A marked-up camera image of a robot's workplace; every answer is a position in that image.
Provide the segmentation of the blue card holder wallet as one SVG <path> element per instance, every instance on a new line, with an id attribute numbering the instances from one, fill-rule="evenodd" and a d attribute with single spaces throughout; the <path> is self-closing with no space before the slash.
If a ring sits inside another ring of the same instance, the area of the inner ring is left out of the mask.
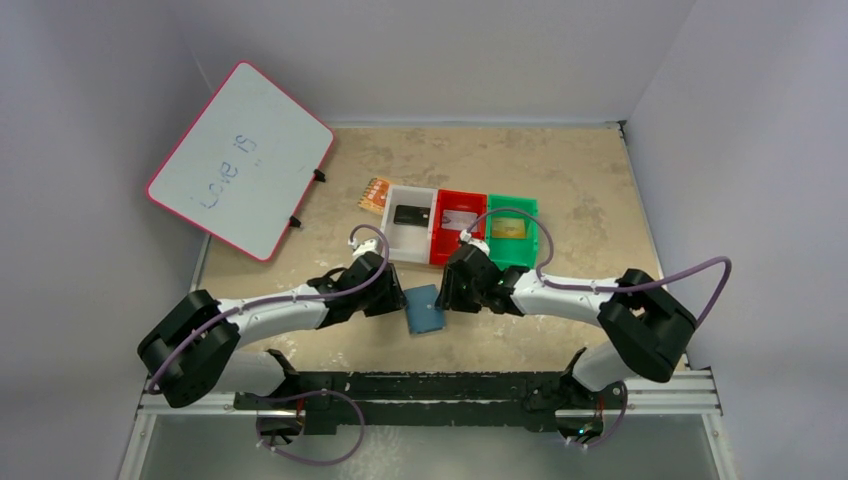
<path id="1" fill-rule="evenodd" d="M 442 331 L 446 327 L 444 312 L 436 305 L 439 291 L 433 284 L 404 291 L 407 300 L 405 317 L 411 335 Z"/>

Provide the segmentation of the green plastic bin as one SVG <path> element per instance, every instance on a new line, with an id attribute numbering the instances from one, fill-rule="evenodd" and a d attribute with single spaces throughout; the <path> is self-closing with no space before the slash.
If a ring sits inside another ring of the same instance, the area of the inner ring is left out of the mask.
<path id="1" fill-rule="evenodd" d="M 501 269 L 509 266 L 524 266 L 532 268 L 538 253 L 538 230 L 534 221 L 526 215 L 517 213 L 521 210 L 531 216 L 538 215 L 538 203 L 535 199 L 505 195 L 489 195 L 487 210 L 497 210 L 485 220 L 486 242 L 490 247 L 490 257 Z M 490 236 L 491 221 L 495 217 L 523 218 L 527 226 L 527 238 L 523 240 L 493 239 Z"/>

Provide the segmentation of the red plastic bin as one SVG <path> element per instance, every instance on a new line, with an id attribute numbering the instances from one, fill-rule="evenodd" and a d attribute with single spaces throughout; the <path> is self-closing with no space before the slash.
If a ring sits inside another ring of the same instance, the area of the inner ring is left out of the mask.
<path id="1" fill-rule="evenodd" d="M 487 210 L 487 201 L 488 197 L 482 193 L 445 189 L 439 189 L 437 191 L 433 213 L 434 223 L 431 234 L 430 264 L 444 265 L 450 255 L 459 247 L 459 233 L 461 231 L 441 228 L 442 211 L 445 209 L 473 211 L 479 217 Z"/>

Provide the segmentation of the white plastic bin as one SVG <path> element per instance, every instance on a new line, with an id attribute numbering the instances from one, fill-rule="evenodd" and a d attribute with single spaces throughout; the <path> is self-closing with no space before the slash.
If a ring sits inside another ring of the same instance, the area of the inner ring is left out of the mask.
<path id="1" fill-rule="evenodd" d="M 391 185 L 380 229 L 387 238 L 392 262 L 429 263 L 436 196 L 437 190 L 433 188 Z M 393 215 L 397 205 L 429 207 L 429 225 L 422 228 L 394 224 Z"/>

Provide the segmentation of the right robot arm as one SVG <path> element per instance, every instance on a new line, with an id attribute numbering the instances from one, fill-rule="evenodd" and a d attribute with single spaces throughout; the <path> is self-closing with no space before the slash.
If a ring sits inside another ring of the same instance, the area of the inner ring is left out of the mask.
<path id="1" fill-rule="evenodd" d="M 574 279 L 557 289 L 525 266 L 499 268 L 480 248 L 461 245 L 444 267 L 442 310 L 552 316 L 601 328 L 604 343 L 576 355 L 561 381 L 564 399 L 584 407 L 606 387 L 632 377 L 668 382 L 695 329 L 695 317 L 642 270 L 618 278 Z"/>

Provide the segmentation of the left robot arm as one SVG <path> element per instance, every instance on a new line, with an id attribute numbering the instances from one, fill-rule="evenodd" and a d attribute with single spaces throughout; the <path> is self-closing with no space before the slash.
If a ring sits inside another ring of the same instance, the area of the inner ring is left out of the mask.
<path id="1" fill-rule="evenodd" d="M 183 297 L 141 340 L 147 390 L 172 408 L 195 403 L 236 366 L 237 351 L 259 340 L 319 330 L 407 305 L 393 264 L 373 252 L 296 288 L 248 299 L 216 299 L 199 289 Z"/>

